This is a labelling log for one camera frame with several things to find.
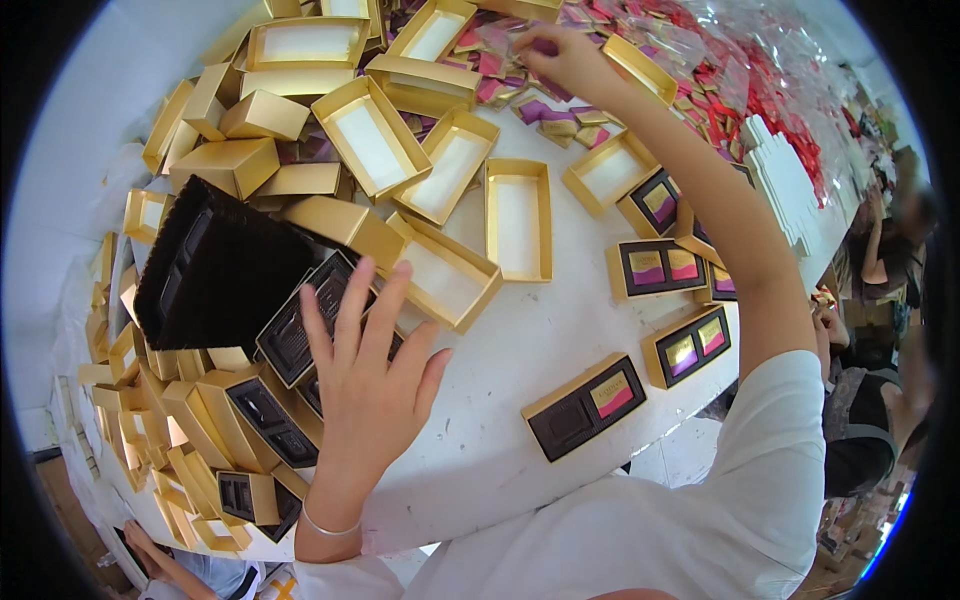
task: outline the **sleeve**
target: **sleeve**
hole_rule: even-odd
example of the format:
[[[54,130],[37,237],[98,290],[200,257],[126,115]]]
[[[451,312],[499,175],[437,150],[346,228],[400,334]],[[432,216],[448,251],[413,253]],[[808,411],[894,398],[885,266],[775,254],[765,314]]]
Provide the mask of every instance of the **sleeve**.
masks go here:
[[[824,500],[823,406],[816,354],[768,359],[741,384],[704,483],[718,518],[800,574],[813,564]]]
[[[883,440],[853,438],[827,444],[825,484],[828,498],[849,497],[878,484],[893,456]]]
[[[398,600],[404,592],[394,572],[375,556],[358,556],[333,564],[297,561],[294,572],[304,598]]]

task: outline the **white shirt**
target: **white shirt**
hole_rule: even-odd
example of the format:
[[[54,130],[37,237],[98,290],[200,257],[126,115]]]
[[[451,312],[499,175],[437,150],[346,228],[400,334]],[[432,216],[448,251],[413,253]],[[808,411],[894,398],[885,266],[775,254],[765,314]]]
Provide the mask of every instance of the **white shirt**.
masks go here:
[[[444,542],[406,591],[373,556],[295,563],[298,582],[307,598],[357,600],[585,600],[627,588],[682,600],[785,598],[816,551],[823,401],[817,356],[787,352],[740,386],[702,484],[670,490],[604,477],[538,511]]]

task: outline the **silver bangle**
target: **silver bangle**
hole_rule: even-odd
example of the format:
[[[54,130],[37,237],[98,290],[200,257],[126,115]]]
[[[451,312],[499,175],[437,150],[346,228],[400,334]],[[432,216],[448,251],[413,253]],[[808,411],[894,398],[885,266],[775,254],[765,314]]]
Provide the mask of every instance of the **silver bangle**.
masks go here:
[[[313,527],[314,529],[316,529],[316,530],[319,531],[320,533],[324,534],[325,536],[333,536],[333,537],[348,536],[348,535],[350,535],[351,533],[353,533],[354,531],[356,531],[357,529],[359,529],[359,527],[360,527],[360,521],[357,521],[357,524],[356,524],[356,525],[350,527],[350,528],[347,529],[346,531],[330,531],[330,530],[328,530],[328,529],[324,529],[323,527],[321,527],[321,526],[318,525],[317,523],[313,522],[313,519],[310,518],[310,515],[308,515],[307,512],[306,512],[306,506],[305,506],[305,505],[300,509],[300,514],[303,515],[303,517],[306,519],[306,522],[310,523],[310,526],[311,526],[311,527]]]

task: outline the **hand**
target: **hand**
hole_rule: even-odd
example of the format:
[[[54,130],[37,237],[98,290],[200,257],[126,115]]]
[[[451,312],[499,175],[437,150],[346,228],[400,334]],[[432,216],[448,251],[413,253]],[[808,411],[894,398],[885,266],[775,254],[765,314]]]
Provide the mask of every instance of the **hand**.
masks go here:
[[[341,301],[332,343],[312,286],[300,290],[303,328],[324,404],[324,442],[317,471],[351,496],[366,497],[387,467],[413,443],[430,416],[453,355],[452,348],[445,348],[430,356],[440,331],[430,321],[420,324],[393,363],[388,363],[396,316],[412,273],[409,262],[396,265],[361,337],[360,319],[374,275],[373,260],[362,258]]]
[[[557,44],[557,56],[548,57],[534,50],[535,39]],[[608,109],[611,99],[621,96],[630,86],[587,36],[559,25],[531,28],[514,43],[514,50],[531,71],[600,109]]]
[[[840,320],[840,315],[832,310],[823,309],[818,310],[816,316],[827,329],[827,337],[831,344],[843,348],[850,345],[850,332],[847,331],[847,327]]]
[[[147,550],[154,545],[154,541],[150,539],[147,532],[143,531],[140,524],[134,520],[128,520],[123,524],[123,535],[130,546]]]

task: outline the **white cardboard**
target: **white cardboard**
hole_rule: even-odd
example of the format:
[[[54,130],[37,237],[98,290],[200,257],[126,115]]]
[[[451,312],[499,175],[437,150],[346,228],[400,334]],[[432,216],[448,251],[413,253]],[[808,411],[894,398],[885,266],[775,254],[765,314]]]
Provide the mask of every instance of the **white cardboard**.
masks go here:
[[[410,242],[400,257],[414,268],[411,281],[449,312],[454,319],[467,312],[483,293],[483,285],[453,268],[448,262],[417,243]]]

